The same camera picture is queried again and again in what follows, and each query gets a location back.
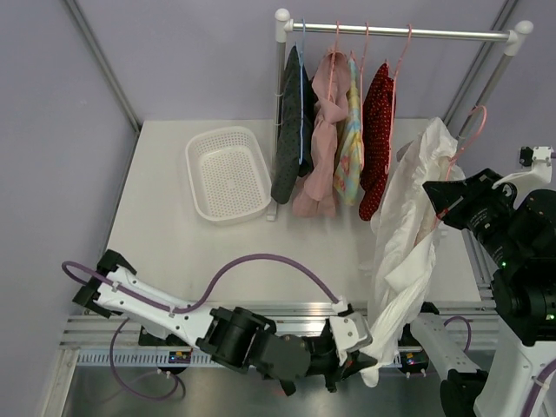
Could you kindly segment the pink hanger of white skirt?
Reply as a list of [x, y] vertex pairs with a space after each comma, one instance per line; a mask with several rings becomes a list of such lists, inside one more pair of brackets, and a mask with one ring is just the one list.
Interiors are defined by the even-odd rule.
[[469, 116], [471, 118], [474, 118], [475, 116], [477, 118], [480, 118], [479, 126], [472, 134], [463, 137], [463, 143], [458, 146], [457, 150], [452, 156], [443, 156], [440, 159], [440, 180], [442, 182], [447, 182], [450, 179], [453, 166], [456, 164], [461, 155], [465, 153], [466, 150], [473, 144], [473, 142], [482, 134], [488, 117], [487, 106], [484, 104], [476, 105], [470, 111]]

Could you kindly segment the white ruffled skirt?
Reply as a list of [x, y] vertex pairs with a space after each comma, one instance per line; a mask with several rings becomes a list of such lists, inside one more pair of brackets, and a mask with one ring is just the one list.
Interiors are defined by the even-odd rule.
[[462, 170], [452, 161], [457, 150], [458, 143], [444, 122], [430, 119], [408, 144], [391, 174], [381, 209], [371, 221], [376, 243], [367, 321], [373, 341], [361, 352], [377, 363], [361, 372], [368, 387], [376, 387], [380, 368], [393, 363], [404, 326], [417, 317], [428, 294], [440, 233], [423, 185], [463, 179]]

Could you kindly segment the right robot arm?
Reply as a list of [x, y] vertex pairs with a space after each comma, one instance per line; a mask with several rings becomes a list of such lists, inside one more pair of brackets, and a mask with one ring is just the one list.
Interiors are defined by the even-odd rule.
[[437, 218], [469, 230], [496, 264], [499, 316], [492, 366], [481, 370], [447, 334], [434, 309], [394, 323], [396, 338], [424, 348], [440, 377], [446, 416], [537, 416], [555, 375], [555, 193], [483, 169], [467, 179], [425, 182]]

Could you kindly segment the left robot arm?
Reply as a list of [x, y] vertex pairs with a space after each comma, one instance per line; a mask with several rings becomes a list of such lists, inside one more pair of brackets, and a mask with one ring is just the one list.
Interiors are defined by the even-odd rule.
[[[308, 277], [331, 301], [332, 313], [317, 336], [279, 335], [275, 321], [246, 308], [210, 308], [206, 301], [230, 269], [248, 261], [277, 261]], [[81, 281], [74, 302], [105, 317], [123, 314], [169, 345], [186, 345], [213, 362], [240, 374], [254, 368], [263, 378], [278, 381], [285, 395], [295, 393], [301, 378], [320, 375], [333, 393], [339, 382], [376, 365], [363, 349], [373, 340], [362, 315], [333, 294], [311, 270], [282, 255], [241, 256], [220, 268], [198, 301], [183, 301], [140, 282], [136, 270], [119, 253], [108, 250], [96, 269], [65, 261], [63, 272]]]

